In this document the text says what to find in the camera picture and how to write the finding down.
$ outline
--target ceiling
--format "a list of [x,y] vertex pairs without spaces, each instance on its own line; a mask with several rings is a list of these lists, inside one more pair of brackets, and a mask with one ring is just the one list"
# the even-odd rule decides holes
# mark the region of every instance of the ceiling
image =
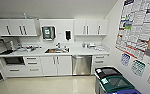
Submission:
[[0,18],[104,18],[117,0],[0,0]]

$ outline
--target dishwasher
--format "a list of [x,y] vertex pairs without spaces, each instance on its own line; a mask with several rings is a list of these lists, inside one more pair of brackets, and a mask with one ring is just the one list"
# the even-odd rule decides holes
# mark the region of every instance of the dishwasher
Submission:
[[73,75],[90,75],[92,55],[73,55]]

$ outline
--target bin lid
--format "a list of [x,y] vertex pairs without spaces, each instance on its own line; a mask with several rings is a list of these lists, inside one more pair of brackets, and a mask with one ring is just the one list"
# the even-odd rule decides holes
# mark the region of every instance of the bin lid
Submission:
[[103,79],[108,76],[122,76],[122,74],[114,67],[96,68],[95,72],[97,73],[100,79]]
[[108,76],[101,79],[101,84],[107,93],[135,89],[135,87],[122,76]]
[[108,93],[108,94],[141,94],[141,93],[136,89],[128,89],[128,90],[121,90],[121,91]]

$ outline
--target drawer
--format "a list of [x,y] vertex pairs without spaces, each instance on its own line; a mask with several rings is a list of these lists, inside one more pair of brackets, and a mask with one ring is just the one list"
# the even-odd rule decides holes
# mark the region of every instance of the drawer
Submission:
[[105,60],[107,58],[107,55],[94,55],[92,58],[94,61],[100,61]]
[[30,67],[30,68],[27,68],[27,72],[28,72],[28,76],[29,77],[43,76],[41,67]]
[[40,60],[40,58],[37,57],[23,57],[24,61],[35,61],[35,60]]
[[26,67],[41,67],[41,62],[40,60],[28,60],[25,61]]
[[106,65],[108,57],[105,56],[93,56],[92,65]]
[[92,65],[91,67],[91,75],[93,75],[95,73],[95,69],[96,68],[101,68],[101,67],[105,67],[104,65],[99,66],[99,65]]
[[6,77],[26,77],[26,67],[3,68]]

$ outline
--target cabinet handle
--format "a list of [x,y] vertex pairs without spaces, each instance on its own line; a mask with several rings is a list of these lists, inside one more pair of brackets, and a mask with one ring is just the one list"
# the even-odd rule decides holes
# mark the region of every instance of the cabinet handle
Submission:
[[95,63],[103,63],[104,61],[95,61]]
[[21,35],[23,35],[22,30],[21,30],[21,26],[19,26],[19,28],[20,28],[20,31],[21,31]]
[[100,27],[101,27],[101,26],[98,27],[98,34],[100,33]]
[[8,26],[6,26],[6,28],[7,28],[7,31],[8,31],[8,33],[9,33],[9,35],[11,35],[11,33],[10,33],[10,31],[9,31],[9,28],[8,28]]
[[36,58],[27,58],[27,59],[36,59]]
[[25,30],[25,26],[23,26],[23,28],[24,28],[25,35],[27,35],[27,32],[26,32],[26,30]]
[[96,58],[104,58],[104,56],[102,56],[102,57],[96,57]]
[[10,70],[10,71],[19,71],[19,69],[18,70]]
[[59,64],[59,60],[58,60],[58,57],[57,57],[57,61],[58,61],[58,64]]
[[30,71],[38,71],[39,69],[30,69]]
[[88,34],[88,26],[87,26],[87,34]]
[[28,63],[28,64],[37,64],[37,63]]
[[55,64],[55,58],[53,57],[53,61],[54,61],[54,64]]
[[83,34],[85,34],[85,26],[84,26]]

